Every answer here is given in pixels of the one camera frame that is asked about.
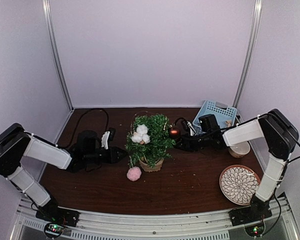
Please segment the brown shiny ball ornament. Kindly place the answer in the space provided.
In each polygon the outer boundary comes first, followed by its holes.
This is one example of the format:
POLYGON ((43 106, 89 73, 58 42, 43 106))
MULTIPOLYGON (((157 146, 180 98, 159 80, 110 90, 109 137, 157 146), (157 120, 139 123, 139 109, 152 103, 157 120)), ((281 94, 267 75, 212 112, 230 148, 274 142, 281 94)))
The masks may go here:
POLYGON ((173 140, 177 140, 181 136, 181 130, 175 124, 172 124, 168 129, 169 137, 173 140))

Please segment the pink pompom ornament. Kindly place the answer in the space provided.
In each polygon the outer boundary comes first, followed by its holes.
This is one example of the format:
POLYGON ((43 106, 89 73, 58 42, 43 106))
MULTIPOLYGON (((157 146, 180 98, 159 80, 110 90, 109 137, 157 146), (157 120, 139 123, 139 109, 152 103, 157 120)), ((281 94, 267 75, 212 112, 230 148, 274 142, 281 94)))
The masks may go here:
POLYGON ((127 171, 126 177, 132 182, 139 180, 142 175, 142 171, 138 166, 136 166, 133 163, 131 157, 129 157, 129 166, 130 167, 129 170, 127 171))

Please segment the white cotton boll ornament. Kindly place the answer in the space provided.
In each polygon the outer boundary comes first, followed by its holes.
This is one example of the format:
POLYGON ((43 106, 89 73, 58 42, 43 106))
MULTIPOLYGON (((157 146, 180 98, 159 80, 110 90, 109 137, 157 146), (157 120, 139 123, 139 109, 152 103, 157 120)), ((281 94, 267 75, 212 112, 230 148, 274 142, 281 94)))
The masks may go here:
POLYGON ((133 143, 140 145, 149 144, 151 142, 151 138, 148 135, 148 127, 145 124, 138 125, 130 138, 133 143))

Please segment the small green christmas tree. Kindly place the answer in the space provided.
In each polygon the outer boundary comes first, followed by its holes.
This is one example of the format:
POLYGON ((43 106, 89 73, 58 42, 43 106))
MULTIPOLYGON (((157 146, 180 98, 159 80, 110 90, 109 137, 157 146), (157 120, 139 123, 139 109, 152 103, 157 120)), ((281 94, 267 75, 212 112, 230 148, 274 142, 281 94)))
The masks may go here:
POLYGON ((129 165, 130 157, 135 165, 139 163, 141 158, 145 158, 148 163, 156 162, 161 158, 171 158, 172 156, 168 153, 168 150, 174 148, 176 141, 169 136, 170 126, 169 118, 163 114, 135 116, 126 136, 125 144, 129 165), (150 136, 150 143, 148 144, 134 143, 131 140, 137 126, 142 124, 148 127, 148 135, 150 136))

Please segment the burlap tree pot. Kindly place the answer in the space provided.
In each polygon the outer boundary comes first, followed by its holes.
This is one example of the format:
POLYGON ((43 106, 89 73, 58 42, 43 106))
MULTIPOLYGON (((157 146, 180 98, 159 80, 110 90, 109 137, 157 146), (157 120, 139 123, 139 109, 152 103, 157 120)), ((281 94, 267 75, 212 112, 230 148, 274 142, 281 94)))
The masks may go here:
POLYGON ((152 162, 152 163, 147 162, 144 157, 142 157, 139 160, 139 164, 140 164, 141 168, 147 173, 160 171, 163 163, 164 163, 164 158, 160 158, 157 161, 152 162))

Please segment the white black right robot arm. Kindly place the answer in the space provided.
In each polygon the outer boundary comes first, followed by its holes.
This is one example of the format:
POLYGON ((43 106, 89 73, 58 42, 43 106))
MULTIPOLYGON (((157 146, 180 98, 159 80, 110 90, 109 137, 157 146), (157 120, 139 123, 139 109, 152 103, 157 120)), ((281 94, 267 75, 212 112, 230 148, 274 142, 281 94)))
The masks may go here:
POLYGON ((236 113, 232 107, 202 109, 192 122, 179 118, 185 134, 176 123, 168 132, 176 141, 175 147, 186 152, 212 145, 231 148, 251 144, 258 158, 263 160, 263 177, 246 210, 248 219, 256 221, 266 212, 288 165, 293 162, 291 155, 299 145, 299 132, 277 108, 239 123, 235 123, 236 113))

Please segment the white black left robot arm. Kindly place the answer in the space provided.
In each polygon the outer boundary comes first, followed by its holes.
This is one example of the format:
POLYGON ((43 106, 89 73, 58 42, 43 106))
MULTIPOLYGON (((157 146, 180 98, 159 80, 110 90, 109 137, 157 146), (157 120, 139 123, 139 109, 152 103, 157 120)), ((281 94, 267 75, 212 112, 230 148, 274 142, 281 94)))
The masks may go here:
POLYGON ((23 166, 23 159, 33 159, 70 173, 84 170, 90 164, 116 164, 127 151, 112 146, 116 130, 110 128, 102 137, 84 130, 69 148, 61 147, 14 123, 0 134, 0 175, 26 195, 51 222, 62 218, 57 200, 23 166))

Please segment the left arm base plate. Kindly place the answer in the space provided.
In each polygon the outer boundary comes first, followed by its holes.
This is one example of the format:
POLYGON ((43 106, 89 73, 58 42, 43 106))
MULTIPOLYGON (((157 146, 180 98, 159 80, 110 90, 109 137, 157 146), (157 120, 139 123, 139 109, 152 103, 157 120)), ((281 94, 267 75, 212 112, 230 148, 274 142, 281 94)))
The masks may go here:
POLYGON ((39 207, 35 217, 61 226, 76 227, 80 213, 76 210, 59 208, 57 206, 39 207))

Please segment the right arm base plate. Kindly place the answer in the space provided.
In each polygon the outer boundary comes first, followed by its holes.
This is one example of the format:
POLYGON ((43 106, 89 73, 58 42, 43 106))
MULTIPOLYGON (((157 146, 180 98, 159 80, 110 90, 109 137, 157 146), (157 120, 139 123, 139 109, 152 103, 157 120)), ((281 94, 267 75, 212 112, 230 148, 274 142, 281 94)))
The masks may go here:
POLYGON ((228 212, 232 226, 246 225, 253 222, 261 222, 273 216, 270 209, 254 212, 251 206, 234 208, 228 212))

